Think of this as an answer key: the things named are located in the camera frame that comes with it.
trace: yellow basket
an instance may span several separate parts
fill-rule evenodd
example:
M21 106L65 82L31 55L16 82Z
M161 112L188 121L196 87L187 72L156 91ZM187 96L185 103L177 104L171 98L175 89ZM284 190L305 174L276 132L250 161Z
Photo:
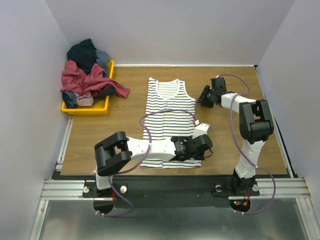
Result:
M113 77L114 68L115 68L115 61L111 60L107 63L108 71L109 71L109 78ZM106 114L108 111L108 102L109 96L106 96L105 99L101 99L97 101L92 106L81 106L78 108L67 108L64 101L62 101L61 111L67 114L82 114L82 115L98 115L98 114Z

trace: gray wall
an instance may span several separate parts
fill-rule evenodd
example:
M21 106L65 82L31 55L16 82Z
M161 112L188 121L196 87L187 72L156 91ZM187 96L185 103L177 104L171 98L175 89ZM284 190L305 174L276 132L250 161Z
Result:
M296 0L257 68L294 170L320 218L320 2Z
M294 0L46 0L67 41L116 64L258 64Z
M0 239L24 240L67 124L59 89L69 45L44 0L0 5Z

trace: striped shirt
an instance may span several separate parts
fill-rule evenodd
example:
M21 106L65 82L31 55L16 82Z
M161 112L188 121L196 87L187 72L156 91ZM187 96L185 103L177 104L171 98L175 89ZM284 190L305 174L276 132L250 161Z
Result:
M195 114L196 100L186 91L184 81L179 79L169 82L159 82L149 78L145 114L168 109L181 109ZM150 130L152 140L163 140L173 136L192 136L194 133L193 117L186 112L165 112L144 119L144 125ZM149 139L147 131L143 130L143 139ZM142 168L194 168L201 167L200 160L164 161L162 159L146 159Z

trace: wooden table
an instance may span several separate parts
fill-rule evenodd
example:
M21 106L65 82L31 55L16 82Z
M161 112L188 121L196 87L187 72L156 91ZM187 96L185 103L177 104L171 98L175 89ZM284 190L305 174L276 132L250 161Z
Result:
M116 67L114 79L131 89L126 99L112 95L106 115L74 116L61 175L92 175L96 167L94 145L118 131L125 131L132 138L141 139L143 128L139 119L145 114L148 79L159 81L180 79L186 82L188 94L197 99L204 86L218 74L232 73L244 78L251 87L253 99L263 95L253 67ZM246 93L246 86L234 77L225 77L228 91ZM223 175L232 174L239 161L239 152L231 134L230 112L215 106L205 108L197 104L196 117L211 125L208 135L213 142L213 155L202 162L202 167L175 169L136 168L128 175ZM239 117L234 113L237 139L241 144ZM123 170L133 167L138 161L130 161ZM264 145L258 165L273 174L286 174L287 170L275 134Z

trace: navy cloth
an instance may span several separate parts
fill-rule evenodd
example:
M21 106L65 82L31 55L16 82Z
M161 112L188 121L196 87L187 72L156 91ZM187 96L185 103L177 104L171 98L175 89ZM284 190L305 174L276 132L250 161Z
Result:
M78 107L77 96L72 91L63 92L62 99L68 109L76 109Z
M86 75L89 75L96 63L96 50L91 39L86 39L73 45L67 52L66 57L68 60L74 61L78 69L82 69Z
M93 97L93 102L96 103L101 99L105 99L106 96L109 96L109 95L114 94L114 93L116 93L115 87L114 86L110 86L110 88L106 92L104 92L101 96Z
M111 60L110 56L108 53L101 51L101 50L95 50L95 54L96 54L96 63L103 68L104 70L104 78L108 78L109 77L109 71L108 71L108 66L107 66L107 62L109 62Z

